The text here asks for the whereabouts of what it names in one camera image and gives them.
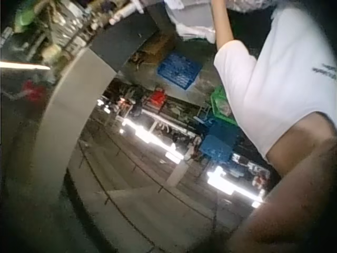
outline white cloth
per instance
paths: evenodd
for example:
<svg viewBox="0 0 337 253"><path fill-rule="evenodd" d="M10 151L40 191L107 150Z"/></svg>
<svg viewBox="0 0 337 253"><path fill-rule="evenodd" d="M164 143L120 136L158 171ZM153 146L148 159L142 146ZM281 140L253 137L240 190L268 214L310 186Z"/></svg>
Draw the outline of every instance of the white cloth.
<svg viewBox="0 0 337 253"><path fill-rule="evenodd" d="M324 35L296 7L279 8L273 16L258 60L240 41L226 43L214 60L239 126L264 158L312 112L337 125L336 62Z"/></svg>

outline ceiling light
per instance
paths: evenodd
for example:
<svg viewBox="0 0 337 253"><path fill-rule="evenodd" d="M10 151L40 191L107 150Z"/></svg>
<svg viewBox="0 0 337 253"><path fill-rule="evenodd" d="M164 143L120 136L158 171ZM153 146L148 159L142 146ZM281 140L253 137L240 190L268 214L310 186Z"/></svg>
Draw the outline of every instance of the ceiling light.
<svg viewBox="0 0 337 253"><path fill-rule="evenodd" d="M23 69L23 70L50 70L50 67L36 64L25 64L25 63L13 63L13 62L1 62L1 68L8 69Z"/></svg>
<svg viewBox="0 0 337 253"><path fill-rule="evenodd" d="M257 196L241 187L236 186L235 184L229 182L228 180L224 179L222 176L226 175L226 172L220 166L215 168L214 172L208 172L207 175L209 176L209 180L207 181L208 184L216 187L217 189L231 195L234 191L254 200L256 202L263 202L260 196Z"/></svg>
<svg viewBox="0 0 337 253"><path fill-rule="evenodd" d="M169 158L171 161L175 162L176 164L179 164L181 162L181 160L178 157L172 155L170 152L166 152L165 156Z"/></svg>
<svg viewBox="0 0 337 253"><path fill-rule="evenodd" d="M260 205L261 205L261 203L260 203L260 202L257 202L257 201L254 201L254 202L252 203L252 207L253 207L253 208L258 208Z"/></svg>
<svg viewBox="0 0 337 253"><path fill-rule="evenodd" d="M104 111L107 113L107 114L110 114L110 110L108 108L104 108Z"/></svg>

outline green basket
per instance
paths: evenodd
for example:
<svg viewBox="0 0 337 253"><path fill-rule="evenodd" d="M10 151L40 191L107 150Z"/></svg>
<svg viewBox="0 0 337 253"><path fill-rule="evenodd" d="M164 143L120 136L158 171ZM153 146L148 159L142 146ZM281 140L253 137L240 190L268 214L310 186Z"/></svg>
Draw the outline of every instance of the green basket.
<svg viewBox="0 0 337 253"><path fill-rule="evenodd" d="M225 90L223 89L222 86L219 86L217 88L215 88L214 92L211 95L211 103L212 103L212 110L213 110L213 114L215 117L222 119L224 121L227 121L233 125L237 125L237 122L233 116L233 113L231 113L229 116L226 116L225 114L223 114L221 112L221 110L217 107L216 105L216 101L225 101L228 103L227 97L226 97L226 93Z"/></svg>

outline blue plastic crate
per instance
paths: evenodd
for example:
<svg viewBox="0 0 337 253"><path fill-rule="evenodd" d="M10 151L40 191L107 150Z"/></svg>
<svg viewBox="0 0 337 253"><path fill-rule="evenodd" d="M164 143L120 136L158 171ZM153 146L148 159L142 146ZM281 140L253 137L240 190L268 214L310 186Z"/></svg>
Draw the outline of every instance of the blue plastic crate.
<svg viewBox="0 0 337 253"><path fill-rule="evenodd" d="M201 65L177 53L170 54L158 67L157 73L187 90L199 74Z"/></svg>

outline skin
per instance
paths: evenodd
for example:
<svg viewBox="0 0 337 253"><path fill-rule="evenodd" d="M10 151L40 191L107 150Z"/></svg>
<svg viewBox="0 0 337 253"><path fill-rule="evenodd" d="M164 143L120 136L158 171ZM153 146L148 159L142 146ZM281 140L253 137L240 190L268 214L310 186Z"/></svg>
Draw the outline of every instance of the skin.
<svg viewBox="0 0 337 253"><path fill-rule="evenodd" d="M212 0L218 50L234 39L225 6ZM297 122L266 157L282 180L227 242L231 252L297 252L334 190L337 139L319 113Z"/></svg>

